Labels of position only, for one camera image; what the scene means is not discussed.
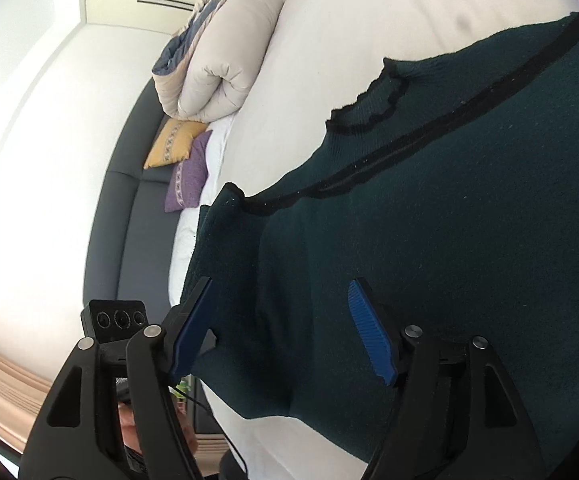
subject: blue gripper pad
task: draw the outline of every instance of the blue gripper pad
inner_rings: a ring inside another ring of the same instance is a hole
[[[212,280],[208,280],[176,338],[173,364],[169,372],[172,384],[178,384],[183,377],[191,374],[191,369],[205,341],[215,310],[214,285]]]
[[[351,317],[369,355],[374,372],[386,385],[396,383],[398,372],[392,361],[392,346],[377,314],[358,280],[349,283],[348,303]]]

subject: folded duvet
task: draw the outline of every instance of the folded duvet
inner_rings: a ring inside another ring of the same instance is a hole
[[[282,0],[198,0],[152,69],[167,115],[211,123],[238,110],[256,80]]]

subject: yellow pillow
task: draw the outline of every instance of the yellow pillow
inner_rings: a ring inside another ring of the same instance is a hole
[[[167,166],[189,158],[191,143],[206,129],[205,123],[169,119],[154,142],[144,168]]]

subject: black wire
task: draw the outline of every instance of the black wire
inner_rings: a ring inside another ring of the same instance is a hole
[[[174,390],[176,390],[179,394],[181,394],[183,397],[185,397],[188,400],[191,400],[191,402],[193,402],[195,405],[200,406],[201,408],[203,408],[203,410],[205,410],[207,412],[207,415],[209,415],[212,420],[216,423],[216,425],[218,426],[218,428],[220,428],[220,431],[223,432],[224,437],[226,438],[227,442],[229,442],[229,444],[231,444],[231,446],[234,448],[234,451],[236,451],[236,454],[238,455],[238,457],[240,458],[240,460],[242,461],[242,464],[244,465],[245,468],[245,476],[247,476],[247,478],[249,478],[249,469],[247,468],[247,462],[245,462],[245,459],[242,457],[242,455],[240,454],[240,451],[238,450],[238,448],[236,446],[234,446],[234,443],[231,441],[231,439],[227,436],[227,434],[224,432],[223,427],[218,423],[218,421],[216,420],[216,417],[214,416],[214,413],[212,412],[211,408],[206,406],[205,404],[203,404],[202,402],[200,402],[199,400],[194,399],[194,397],[186,394],[185,392],[182,392],[178,389],[177,386],[172,386],[172,388]]]

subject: gray upholstered headboard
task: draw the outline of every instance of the gray upholstered headboard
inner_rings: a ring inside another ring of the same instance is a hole
[[[164,212],[172,167],[143,170],[166,115],[150,80],[118,138],[102,184],[83,300],[141,300],[149,322],[170,309],[169,269],[178,213]]]

